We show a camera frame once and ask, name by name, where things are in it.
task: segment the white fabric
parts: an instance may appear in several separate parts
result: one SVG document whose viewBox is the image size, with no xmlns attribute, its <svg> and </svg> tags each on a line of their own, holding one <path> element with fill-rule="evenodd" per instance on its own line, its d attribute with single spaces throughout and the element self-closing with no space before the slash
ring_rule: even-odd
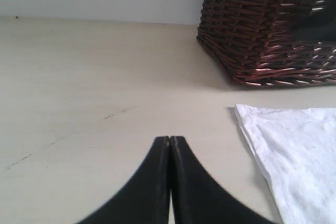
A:
<svg viewBox="0 0 336 224">
<path fill-rule="evenodd" d="M 285 224 L 336 223 L 336 109 L 236 105 Z"/>
</svg>

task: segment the woven wicker strand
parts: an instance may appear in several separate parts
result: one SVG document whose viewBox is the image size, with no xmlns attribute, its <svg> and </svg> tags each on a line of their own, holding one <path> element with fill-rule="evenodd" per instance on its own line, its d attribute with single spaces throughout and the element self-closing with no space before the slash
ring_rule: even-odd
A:
<svg viewBox="0 0 336 224">
<path fill-rule="evenodd" d="M 204 0 L 197 40 L 235 83 L 336 83 L 336 44 L 295 41 L 291 33 L 332 1 Z"/>
</svg>

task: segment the white cloth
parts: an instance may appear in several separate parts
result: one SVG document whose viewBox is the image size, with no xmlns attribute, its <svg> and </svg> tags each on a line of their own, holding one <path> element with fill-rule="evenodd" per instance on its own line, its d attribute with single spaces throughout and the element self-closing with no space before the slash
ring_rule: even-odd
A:
<svg viewBox="0 0 336 224">
<path fill-rule="evenodd" d="M 236 105 L 285 224 L 336 223 L 336 109 Z"/>
</svg>

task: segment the white table surface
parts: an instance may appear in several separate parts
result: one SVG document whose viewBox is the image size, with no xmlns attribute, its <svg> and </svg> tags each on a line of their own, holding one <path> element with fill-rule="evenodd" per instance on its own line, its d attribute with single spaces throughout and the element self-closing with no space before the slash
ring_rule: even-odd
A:
<svg viewBox="0 0 336 224">
<path fill-rule="evenodd" d="M 184 135 L 225 189 L 280 223 L 232 107 L 335 107 L 336 87 L 232 86 L 196 33 L 0 18 L 0 223 L 75 223 L 124 185 L 160 135 Z"/>
</svg>

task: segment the wicker basket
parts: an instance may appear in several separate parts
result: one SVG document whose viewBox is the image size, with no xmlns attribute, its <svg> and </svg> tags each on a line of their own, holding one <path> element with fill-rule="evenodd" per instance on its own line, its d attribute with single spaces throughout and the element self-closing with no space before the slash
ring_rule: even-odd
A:
<svg viewBox="0 0 336 224">
<path fill-rule="evenodd" d="M 197 39 L 235 83 L 336 83 L 336 44 L 295 41 L 291 33 L 332 1 L 204 0 Z"/>
</svg>

